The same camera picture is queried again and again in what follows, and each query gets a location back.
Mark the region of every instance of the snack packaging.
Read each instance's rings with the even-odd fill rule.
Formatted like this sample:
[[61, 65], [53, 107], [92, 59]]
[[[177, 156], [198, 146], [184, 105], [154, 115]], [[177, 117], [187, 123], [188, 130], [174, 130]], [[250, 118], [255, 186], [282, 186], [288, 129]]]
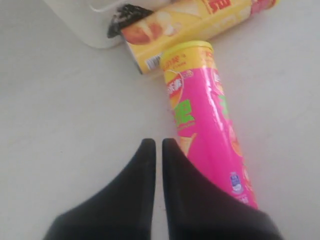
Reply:
[[213, 184], [257, 208], [213, 53], [210, 43], [190, 41], [161, 57], [180, 147]]
[[273, 7], [279, 0], [180, 0], [121, 30], [142, 74], [156, 69], [164, 50], [208, 40]]

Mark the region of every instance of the white floor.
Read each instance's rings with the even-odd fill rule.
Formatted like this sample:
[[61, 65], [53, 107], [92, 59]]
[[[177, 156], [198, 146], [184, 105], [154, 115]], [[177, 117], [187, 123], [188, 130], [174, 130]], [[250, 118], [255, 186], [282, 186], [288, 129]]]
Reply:
[[[320, 2], [288, 0], [212, 41], [260, 208], [288, 240], [320, 239]], [[153, 240], [167, 240], [162, 77], [123, 45], [87, 47], [40, 0], [0, 0], [0, 239], [41, 240], [55, 216], [157, 142]]]

